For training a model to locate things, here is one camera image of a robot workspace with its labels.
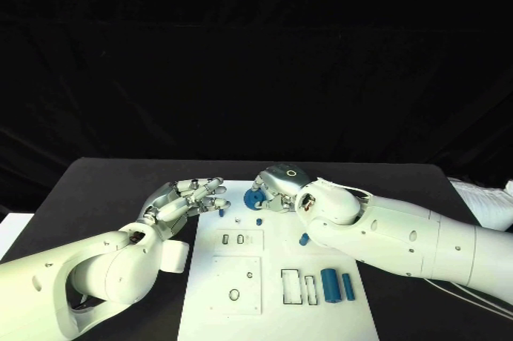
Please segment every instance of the black curtain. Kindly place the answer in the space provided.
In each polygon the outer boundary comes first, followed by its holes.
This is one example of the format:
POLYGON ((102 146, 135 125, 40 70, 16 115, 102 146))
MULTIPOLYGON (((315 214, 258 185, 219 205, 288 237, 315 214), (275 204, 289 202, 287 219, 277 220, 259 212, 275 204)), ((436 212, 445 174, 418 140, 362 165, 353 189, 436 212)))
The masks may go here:
POLYGON ((82 156, 423 162, 500 186, 511 32, 471 1, 406 3, 1 0, 3 211, 82 156))

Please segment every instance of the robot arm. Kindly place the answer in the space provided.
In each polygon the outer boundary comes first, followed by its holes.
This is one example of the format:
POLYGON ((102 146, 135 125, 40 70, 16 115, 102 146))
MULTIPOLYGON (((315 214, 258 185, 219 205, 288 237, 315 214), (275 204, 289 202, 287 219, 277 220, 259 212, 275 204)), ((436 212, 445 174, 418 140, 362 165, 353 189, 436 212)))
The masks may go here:
POLYGON ((184 242, 168 240, 190 216, 229 202, 222 178, 166 184, 138 220, 108 232, 0 265, 0 340, 73 340, 144 298, 158 270, 181 273, 184 242), (69 305, 66 282, 83 295, 69 305))
MULTIPOLYGON (((302 176, 301 170, 287 168, 302 176)), ((282 179, 275 167, 259 176, 261 191, 282 179)), ((308 237, 320 246, 393 274, 455 282, 513 303, 513 235, 357 188, 311 181, 305 175, 295 190, 282 194, 289 194, 308 237)))

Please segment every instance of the blue round part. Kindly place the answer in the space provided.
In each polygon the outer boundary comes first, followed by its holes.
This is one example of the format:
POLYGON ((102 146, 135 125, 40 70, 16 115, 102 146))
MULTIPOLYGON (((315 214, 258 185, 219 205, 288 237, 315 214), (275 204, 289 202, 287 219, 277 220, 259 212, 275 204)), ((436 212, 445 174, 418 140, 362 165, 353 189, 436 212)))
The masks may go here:
POLYGON ((341 281, 344 283, 347 300, 351 302, 354 300, 354 293, 353 293, 353 286, 350 284, 350 275, 347 273, 343 273, 341 281))
POLYGON ((251 210, 259 210, 255 207, 255 204, 258 202, 262 202, 265 200, 265 195, 264 192, 258 189, 256 191, 252 191, 251 189, 246 191, 243 194, 243 203, 246 204, 246 207, 251 210))
POLYGON ((323 279, 324 300, 326 302, 340 302, 340 288, 337 272, 331 268, 326 268, 320 271, 320 277, 323 279))
POLYGON ((308 243, 310 237, 308 234, 302 234, 301 238, 300 238, 300 245, 305 246, 308 243))

